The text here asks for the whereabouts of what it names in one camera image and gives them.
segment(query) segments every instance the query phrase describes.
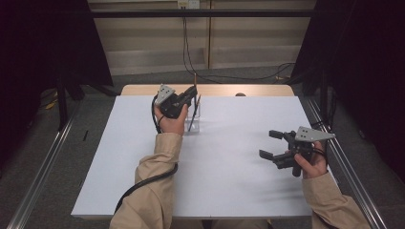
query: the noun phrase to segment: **white tabletop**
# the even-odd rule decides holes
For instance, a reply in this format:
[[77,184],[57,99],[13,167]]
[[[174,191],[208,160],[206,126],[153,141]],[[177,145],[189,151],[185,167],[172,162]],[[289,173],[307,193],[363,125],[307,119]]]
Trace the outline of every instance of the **white tabletop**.
[[[110,218],[134,184],[139,160],[153,153],[150,95],[117,97],[72,215]],[[207,96],[200,132],[185,135],[175,174],[175,218],[230,219],[310,216],[301,178],[259,157],[287,148],[269,130],[297,131],[309,122],[295,96]]]

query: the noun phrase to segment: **metal rail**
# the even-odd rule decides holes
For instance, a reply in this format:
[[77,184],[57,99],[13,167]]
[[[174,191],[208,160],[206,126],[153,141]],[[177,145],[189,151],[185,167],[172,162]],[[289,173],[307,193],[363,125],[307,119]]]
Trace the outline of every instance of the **metal rail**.
[[57,156],[62,148],[65,139],[71,130],[73,119],[77,114],[77,111],[81,105],[81,102],[75,105],[75,109],[68,120],[68,123],[65,127],[56,134],[56,137],[53,141],[53,145],[51,149],[47,153],[42,165],[33,180],[30,189],[28,190],[27,194],[24,196],[23,200],[17,207],[12,219],[7,227],[7,229],[23,229],[30,217],[32,209],[38,200],[39,195],[44,187],[45,181],[51,172],[51,169],[54,165],[54,162],[57,159]]
[[128,17],[313,17],[336,14],[316,10],[92,10],[94,18]]
[[[308,104],[316,120],[322,121],[321,115],[319,114],[320,109],[315,100],[309,99]],[[324,132],[330,132],[330,127],[327,125],[321,125],[321,129]],[[333,152],[333,155],[335,156],[343,173],[345,174],[345,177],[348,179],[348,182],[352,187],[352,190],[360,204],[360,207],[363,210],[363,213],[366,215],[366,218],[369,221],[371,227],[374,229],[387,228],[387,225],[385,224],[383,218],[380,216],[380,213],[378,212],[375,203],[373,202],[369,193],[364,188],[360,179],[358,178],[348,158],[343,152],[342,147],[340,147],[340,144],[337,141],[337,139],[336,138],[331,139],[329,141],[329,145],[331,151]]]

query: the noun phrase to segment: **metal bracket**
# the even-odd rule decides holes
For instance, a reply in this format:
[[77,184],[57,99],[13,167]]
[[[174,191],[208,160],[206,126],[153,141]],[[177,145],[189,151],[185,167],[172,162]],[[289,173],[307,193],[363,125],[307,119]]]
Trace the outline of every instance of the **metal bracket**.
[[158,91],[158,97],[156,98],[155,104],[160,105],[164,100],[166,100],[170,95],[172,95],[176,90],[170,88],[167,85],[161,84]]
[[313,141],[320,141],[320,140],[328,140],[328,139],[332,139],[334,137],[336,137],[335,134],[316,131],[311,128],[300,126],[300,128],[298,128],[297,135],[295,136],[295,140],[313,142]]

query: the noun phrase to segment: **tan sleeve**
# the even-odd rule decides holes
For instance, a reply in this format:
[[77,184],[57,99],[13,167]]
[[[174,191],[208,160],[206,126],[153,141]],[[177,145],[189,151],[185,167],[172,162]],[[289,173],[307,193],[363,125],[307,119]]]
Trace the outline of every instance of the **tan sleeve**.
[[[370,228],[357,204],[342,195],[329,173],[303,179],[303,191],[313,212],[327,224],[337,228]],[[312,228],[327,228],[315,214]]]
[[[171,171],[179,161],[182,136],[156,136],[155,152],[139,162],[135,182]],[[140,187],[126,197],[110,223],[110,229],[168,229],[173,214],[173,176]]]

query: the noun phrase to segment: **wire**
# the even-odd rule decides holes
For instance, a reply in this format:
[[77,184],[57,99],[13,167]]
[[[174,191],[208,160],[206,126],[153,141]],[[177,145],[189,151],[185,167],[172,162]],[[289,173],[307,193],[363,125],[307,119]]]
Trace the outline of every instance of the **wire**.
[[310,75],[311,73],[314,73],[317,69],[314,67],[309,67],[306,70],[304,70],[302,73],[299,73],[295,75],[294,77],[290,78],[288,81],[285,82],[287,85],[293,85],[302,82],[302,80]]
[[[213,82],[213,83],[217,83],[217,84],[222,84],[219,81],[213,80],[213,79],[209,79],[209,77],[217,77],[217,78],[231,78],[231,79],[243,79],[243,80],[263,80],[263,79],[268,79],[274,76],[279,76],[280,73],[282,73],[285,69],[287,69],[289,66],[291,65],[295,65],[295,63],[284,63],[278,66],[277,68],[277,72],[271,75],[266,75],[263,77],[258,77],[258,78],[247,78],[247,77],[239,77],[239,76],[231,76],[231,75],[217,75],[217,74],[208,74],[208,75],[202,75],[197,73],[197,71],[194,69],[193,63],[191,61],[191,56],[190,56],[190,51],[189,51],[189,45],[188,45],[188,34],[187,34],[187,20],[184,17],[182,19],[182,24],[183,24],[183,49],[182,49],[182,61],[184,64],[185,69],[192,75],[196,75],[198,78]],[[187,52],[187,56],[188,56],[188,62],[190,65],[190,69],[188,69],[187,67],[187,63],[186,63],[186,57],[185,57],[185,53]]]
[[328,162],[328,155],[327,155],[327,152],[326,152],[326,151],[322,151],[322,150],[320,150],[320,149],[313,148],[313,149],[312,149],[312,152],[315,153],[315,154],[317,154],[317,155],[323,156],[323,157],[325,158],[326,164],[327,164],[327,166],[328,166],[329,162]]
[[147,178],[145,180],[142,180],[142,181],[136,183],[134,186],[129,188],[124,193],[124,195],[122,195],[122,197],[119,199],[117,207],[116,207],[116,211],[114,212],[114,214],[118,211],[119,207],[122,205],[122,201],[124,200],[124,198],[130,196],[135,190],[137,190],[138,188],[140,188],[142,186],[145,186],[146,184],[149,184],[149,183],[158,181],[160,179],[167,178],[167,177],[170,177],[170,176],[174,175],[178,171],[178,168],[179,168],[178,163],[175,163],[175,166],[174,166],[174,168],[172,170],[170,170],[170,171],[168,171],[168,172],[166,172],[164,174],[161,174],[161,175],[157,175],[157,176],[154,176],[154,177],[149,177],[149,178]]
[[153,120],[153,123],[155,124],[156,131],[158,132],[158,134],[161,134],[161,128],[160,128],[158,122],[156,121],[156,116],[155,116],[155,101],[157,98],[158,98],[158,95],[155,95],[152,99],[152,120]]

